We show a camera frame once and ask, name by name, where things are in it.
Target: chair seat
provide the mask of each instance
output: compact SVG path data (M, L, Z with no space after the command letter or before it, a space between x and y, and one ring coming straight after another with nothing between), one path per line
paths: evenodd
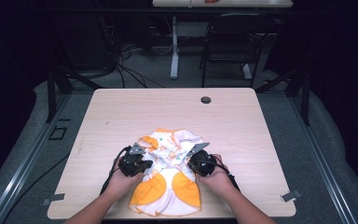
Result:
M207 61L210 63L254 63L255 60L256 53L250 37L209 40Z

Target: wooden tabletop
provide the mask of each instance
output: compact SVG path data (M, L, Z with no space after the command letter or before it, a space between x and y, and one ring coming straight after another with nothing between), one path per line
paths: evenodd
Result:
M204 0L153 0L154 7L291 7L291 0L219 0L205 3Z
M204 104L202 97L211 102ZM102 89L94 92L62 173L48 217L66 219L98 197L118 152L157 128L188 130L221 154L241 192L271 217L296 213L269 129L252 89ZM233 217L224 201L199 184L201 211L181 218ZM175 218L138 215L128 207L132 190L105 218Z

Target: printed pattern on fabric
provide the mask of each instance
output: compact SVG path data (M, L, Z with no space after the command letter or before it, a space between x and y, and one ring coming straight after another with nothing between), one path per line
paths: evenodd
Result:
M188 168L187 153L202 138L189 131L157 129L141 137L139 146L146 151L145 161L153 165L132 194L129 207L149 216L187 216L200 210L200 191Z

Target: black chair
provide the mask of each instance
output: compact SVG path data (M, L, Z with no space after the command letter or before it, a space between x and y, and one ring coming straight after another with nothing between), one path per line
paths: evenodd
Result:
M250 83L252 88L264 39L273 28L273 19L264 15L225 13L212 18L207 27L200 62L201 87L205 85L208 62L238 63L241 68L247 63L254 63L255 69Z

